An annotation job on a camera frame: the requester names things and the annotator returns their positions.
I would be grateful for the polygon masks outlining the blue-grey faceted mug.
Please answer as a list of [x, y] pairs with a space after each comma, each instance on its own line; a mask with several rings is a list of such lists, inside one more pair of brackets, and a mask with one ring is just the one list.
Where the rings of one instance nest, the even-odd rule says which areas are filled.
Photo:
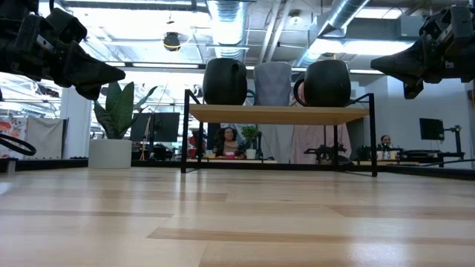
[[264, 62], [254, 69], [255, 104], [288, 106], [292, 68], [286, 62]]

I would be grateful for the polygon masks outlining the wooden shelf riser black legs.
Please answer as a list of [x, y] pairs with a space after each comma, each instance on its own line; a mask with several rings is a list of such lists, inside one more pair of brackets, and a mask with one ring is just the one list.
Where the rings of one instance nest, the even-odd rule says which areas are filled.
[[[183, 144], [181, 152], [180, 170], [183, 174], [197, 171], [201, 168], [221, 168], [246, 170], [273, 170], [273, 171], [356, 171], [369, 172], [370, 176], [378, 175], [376, 159], [376, 112], [375, 97], [372, 93], [366, 93], [357, 99], [351, 100], [350, 104], [366, 102], [365, 108], [305, 108], [290, 106], [239, 106], [239, 105], [206, 105], [200, 103], [198, 98], [189, 90], [184, 93], [184, 119], [183, 119]], [[339, 165], [335, 159], [331, 165], [291, 165], [291, 164], [257, 164], [257, 163], [214, 163], [202, 162], [201, 156], [196, 162], [189, 162], [187, 156], [187, 141], [189, 129], [189, 117], [193, 116], [199, 123], [198, 142], [203, 141], [203, 124], [205, 122], [232, 122], [238, 124], [266, 124], [266, 125], [323, 125], [337, 128], [355, 119], [370, 118], [370, 148], [371, 164], [367, 165]]]

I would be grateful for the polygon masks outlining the small black monitor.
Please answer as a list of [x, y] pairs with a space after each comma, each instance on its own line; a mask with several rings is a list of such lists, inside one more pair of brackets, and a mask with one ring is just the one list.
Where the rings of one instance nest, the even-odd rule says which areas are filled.
[[445, 139], [445, 129], [442, 120], [420, 118], [419, 126], [421, 139], [440, 141]]

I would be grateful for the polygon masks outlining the dark mug with orange interior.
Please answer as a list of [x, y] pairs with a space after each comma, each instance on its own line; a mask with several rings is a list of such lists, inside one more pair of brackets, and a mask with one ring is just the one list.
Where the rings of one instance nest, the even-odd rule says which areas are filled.
[[344, 107], [351, 95], [347, 64], [336, 59], [312, 63], [294, 84], [293, 95], [304, 107]]

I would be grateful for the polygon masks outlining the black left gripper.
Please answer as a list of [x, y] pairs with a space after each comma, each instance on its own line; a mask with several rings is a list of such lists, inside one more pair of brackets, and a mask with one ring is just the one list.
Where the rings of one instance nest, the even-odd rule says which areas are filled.
[[102, 85], [125, 78], [125, 72], [86, 53], [79, 43], [87, 30], [78, 18], [55, 7], [44, 17], [0, 9], [0, 72], [52, 79], [88, 100], [98, 100]]

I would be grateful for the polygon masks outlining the silver ceiling air duct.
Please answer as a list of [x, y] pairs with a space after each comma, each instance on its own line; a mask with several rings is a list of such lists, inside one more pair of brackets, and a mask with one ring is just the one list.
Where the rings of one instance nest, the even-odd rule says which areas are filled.
[[213, 44], [218, 58], [243, 61], [247, 4], [233, 0], [206, 0], [211, 16]]

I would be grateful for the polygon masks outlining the black computer monitor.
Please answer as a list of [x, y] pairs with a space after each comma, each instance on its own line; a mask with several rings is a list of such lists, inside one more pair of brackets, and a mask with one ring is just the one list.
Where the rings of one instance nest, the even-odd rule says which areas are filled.
[[141, 113], [135, 114], [136, 122], [131, 127], [130, 140], [141, 142], [151, 136], [155, 142], [176, 142], [178, 138], [179, 113]]

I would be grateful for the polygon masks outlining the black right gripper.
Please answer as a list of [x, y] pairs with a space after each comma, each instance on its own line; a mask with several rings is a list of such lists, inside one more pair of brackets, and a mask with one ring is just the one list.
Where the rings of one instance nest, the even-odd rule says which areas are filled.
[[373, 59], [370, 67], [402, 82], [405, 99], [415, 99], [426, 82], [475, 79], [475, 7], [454, 5], [428, 16], [422, 43]]

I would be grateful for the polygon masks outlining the black coffee mug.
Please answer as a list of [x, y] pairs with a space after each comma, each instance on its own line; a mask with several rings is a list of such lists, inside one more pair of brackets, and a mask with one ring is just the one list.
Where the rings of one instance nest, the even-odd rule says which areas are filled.
[[243, 105], [247, 95], [246, 66], [228, 58], [212, 59], [203, 77], [203, 98], [208, 105]]

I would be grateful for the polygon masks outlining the pink hanging cloth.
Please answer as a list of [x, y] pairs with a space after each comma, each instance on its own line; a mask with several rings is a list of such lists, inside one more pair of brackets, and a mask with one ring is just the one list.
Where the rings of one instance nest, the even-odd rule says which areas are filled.
[[[304, 154], [308, 148], [318, 148], [321, 145], [333, 146], [333, 126], [323, 125], [295, 125], [292, 136], [291, 164], [315, 164], [316, 156]], [[345, 124], [337, 127], [338, 143], [342, 144], [345, 151], [339, 151], [347, 157], [352, 153], [350, 137]]]

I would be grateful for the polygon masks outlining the small potted green plant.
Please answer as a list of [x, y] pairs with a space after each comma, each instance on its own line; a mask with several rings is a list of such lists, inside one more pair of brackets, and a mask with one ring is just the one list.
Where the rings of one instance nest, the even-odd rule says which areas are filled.
[[247, 125], [242, 128], [241, 131], [244, 139], [246, 140], [246, 158], [257, 159], [258, 158], [258, 137], [259, 131], [255, 125]]

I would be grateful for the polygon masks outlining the snake plant in white pot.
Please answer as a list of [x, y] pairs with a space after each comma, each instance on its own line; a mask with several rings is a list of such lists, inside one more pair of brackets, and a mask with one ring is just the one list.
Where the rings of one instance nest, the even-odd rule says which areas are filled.
[[135, 84], [121, 87], [118, 82], [108, 85], [105, 104], [94, 101], [94, 114], [105, 131], [104, 139], [92, 139], [88, 152], [88, 167], [98, 169], [127, 169], [131, 167], [132, 141], [124, 136], [141, 114], [148, 98], [156, 88], [150, 89], [138, 102], [134, 101]]

